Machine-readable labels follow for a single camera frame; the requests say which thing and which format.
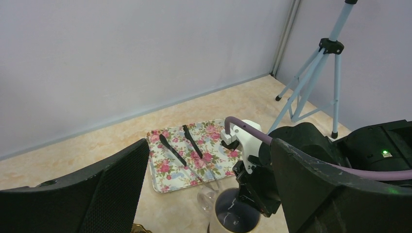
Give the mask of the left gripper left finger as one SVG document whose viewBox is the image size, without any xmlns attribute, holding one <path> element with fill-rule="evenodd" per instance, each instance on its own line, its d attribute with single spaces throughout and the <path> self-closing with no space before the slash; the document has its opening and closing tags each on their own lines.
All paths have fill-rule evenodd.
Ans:
<svg viewBox="0 0 412 233">
<path fill-rule="evenodd" d="M 149 155 L 141 139 L 65 176 L 2 190 L 1 232 L 131 232 Z"/>
</svg>

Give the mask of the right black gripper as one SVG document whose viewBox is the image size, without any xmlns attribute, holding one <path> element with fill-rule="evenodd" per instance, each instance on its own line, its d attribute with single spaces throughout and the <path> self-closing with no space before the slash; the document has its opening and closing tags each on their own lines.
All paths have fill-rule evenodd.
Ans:
<svg viewBox="0 0 412 233">
<path fill-rule="evenodd" d="M 275 214 L 281 205 L 271 164 L 270 148 L 268 144 L 261 143 L 257 155 L 249 155 L 247 161 L 252 163 L 251 174 L 247 172 L 243 161 L 238 161 L 233 166 L 239 184 L 236 199 L 260 211 L 265 217 Z"/>
</svg>

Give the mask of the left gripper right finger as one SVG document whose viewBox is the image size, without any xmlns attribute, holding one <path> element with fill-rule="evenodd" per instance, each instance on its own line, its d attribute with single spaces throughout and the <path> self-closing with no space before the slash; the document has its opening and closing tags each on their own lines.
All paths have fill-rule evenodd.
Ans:
<svg viewBox="0 0 412 233">
<path fill-rule="evenodd" d="M 410 189 L 350 174 L 280 139 L 271 158 L 289 232 L 411 232 Z"/>
</svg>

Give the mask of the black handled steel tongs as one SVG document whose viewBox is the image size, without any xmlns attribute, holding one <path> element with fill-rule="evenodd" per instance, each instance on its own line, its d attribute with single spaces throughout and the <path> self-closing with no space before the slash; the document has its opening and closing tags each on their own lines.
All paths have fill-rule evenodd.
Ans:
<svg viewBox="0 0 412 233">
<path fill-rule="evenodd" d="M 193 139 L 190 129 L 187 125 L 182 126 L 184 132 L 182 141 L 185 143 L 186 148 L 189 152 L 189 157 L 185 157 L 186 152 L 177 151 L 173 145 L 169 143 L 167 137 L 161 133 L 159 135 L 159 141 L 164 148 L 166 148 L 172 155 L 173 159 L 176 159 L 179 164 L 182 165 L 184 171 L 188 173 L 189 184 L 191 186 L 196 186 L 199 184 L 204 184 L 206 187 L 219 192 L 221 190 L 220 183 L 216 178 L 215 174 L 218 170 L 211 167 L 213 161 L 213 155 L 209 156 L 209 153 L 203 153 L 196 140 Z"/>
</svg>

